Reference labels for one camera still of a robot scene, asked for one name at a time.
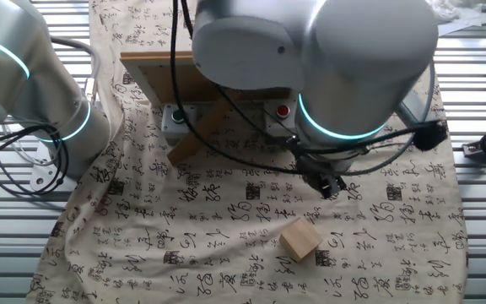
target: white cloth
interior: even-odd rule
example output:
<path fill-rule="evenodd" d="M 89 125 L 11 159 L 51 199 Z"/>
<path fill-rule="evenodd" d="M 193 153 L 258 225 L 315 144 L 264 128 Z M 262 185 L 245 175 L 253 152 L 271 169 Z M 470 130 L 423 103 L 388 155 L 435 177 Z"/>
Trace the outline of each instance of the white cloth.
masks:
<path fill-rule="evenodd" d="M 118 60 L 122 51 L 169 48 L 170 4 L 90 2 L 112 140 L 54 227 L 28 303 L 460 303 L 467 233 L 449 141 L 347 177 L 349 190 L 333 200 L 298 176 L 239 166 L 206 149 L 170 165 L 162 112 Z M 179 33 L 180 49 L 188 49 L 182 24 Z M 422 79 L 415 89 L 424 98 L 428 74 Z M 434 99 L 441 114 L 437 86 Z M 391 128 L 402 124 L 393 117 Z M 233 112 L 212 143 L 248 160 L 293 165 Z M 395 150 L 372 150 L 354 168 Z M 299 217 L 324 242 L 295 263 L 278 237 Z"/>

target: black cable bundle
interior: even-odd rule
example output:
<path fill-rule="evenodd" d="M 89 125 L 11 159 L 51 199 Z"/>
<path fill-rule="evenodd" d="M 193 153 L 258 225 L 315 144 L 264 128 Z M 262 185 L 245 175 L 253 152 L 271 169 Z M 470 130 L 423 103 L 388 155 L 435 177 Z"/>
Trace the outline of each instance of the black cable bundle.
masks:
<path fill-rule="evenodd" d="M 57 149 L 57 171 L 54 174 L 53 179 L 42 189 L 37 190 L 37 191 L 31 191 L 22 185 L 20 185 L 16 180 L 13 179 L 12 175 L 5 169 L 5 166 L 1 162 L 0 159 L 0 167 L 3 171 L 3 173 L 7 176 L 9 181 L 16 187 L 18 187 L 21 191 L 16 191 L 13 190 L 7 186 L 5 186 L 1 181 L 0 181 L 0 187 L 3 188 L 5 191 L 8 193 L 11 193 L 13 195 L 43 195 L 43 194 L 48 194 L 53 192 L 54 190 L 59 187 L 59 185 L 63 184 L 63 179 L 67 175 L 68 172 L 68 150 L 67 146 L 65 145 L 65 142 L 61 140 L 61 137 L 59 136 L 59 132 L 57 131 L 57 128 L 50 126 L 50 125 L 40 125 L 40 126 L 33 126 L 29 128 L 25 128 L 21 131 L 18 131 L 16 133 L 12 133 L 9 135 L 5 135 L 0 137 L 0 142 L 7 140 L 4 144 L 0 145 L 0 151 L 5 149 L 7 146 L 10 144 L 20 140 L 24 136 L 30 135 L 33 132 L 36 131 L 45 131 L 51 138 L 52 142 L 56 146 L 56 148 L 61 145 L 61 149 Z"/>

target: green button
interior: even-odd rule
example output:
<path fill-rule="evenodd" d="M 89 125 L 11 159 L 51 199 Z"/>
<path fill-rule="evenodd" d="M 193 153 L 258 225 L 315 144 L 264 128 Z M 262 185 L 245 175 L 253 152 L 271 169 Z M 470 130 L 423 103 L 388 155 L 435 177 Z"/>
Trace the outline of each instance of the green button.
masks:
<path fill-rule="evenodd" d="M 181 124 L 183 123 L 185 120 L 183 119 L 183 111 L 181 110 L 175 110 L 173 113 L 172 113 L 172 120 L 177 123 L 177 124 Z"/>

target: wooden stick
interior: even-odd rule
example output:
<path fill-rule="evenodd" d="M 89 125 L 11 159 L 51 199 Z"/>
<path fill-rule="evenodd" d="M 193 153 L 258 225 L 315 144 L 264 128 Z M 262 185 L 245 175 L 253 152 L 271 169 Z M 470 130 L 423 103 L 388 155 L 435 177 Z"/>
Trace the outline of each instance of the wooden stick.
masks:
<path fill-rule="evenodd" d="M 226 91 L 230 99 L 235 99 L 239 92 Z M 224 98 L 219 99 L 213 108 L 200 119 L 194 128 L 206 140 L 220 126 L 224 120 L 224 115 L 230 110 L 231 105 Z M 189 132 L 177 143 L 177 145 L 168 153 L 168 160 L 173 166 L 177 166 L 187 157 L 194 155 L 202 148 L 202 142 L 196 136 Z"/>

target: red button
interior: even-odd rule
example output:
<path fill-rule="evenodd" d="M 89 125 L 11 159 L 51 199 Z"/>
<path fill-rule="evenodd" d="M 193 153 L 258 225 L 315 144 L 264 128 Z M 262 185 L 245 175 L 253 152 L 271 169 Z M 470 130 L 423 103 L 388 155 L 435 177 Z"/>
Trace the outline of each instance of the red button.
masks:
<path fill-rule="evenodd" d="M 290 113 L 290 108 L 288 108 L 287 106 L 280 106 L 277 108 L 277 116 L 279 118 L 286 118 L 288 117 Z"/>

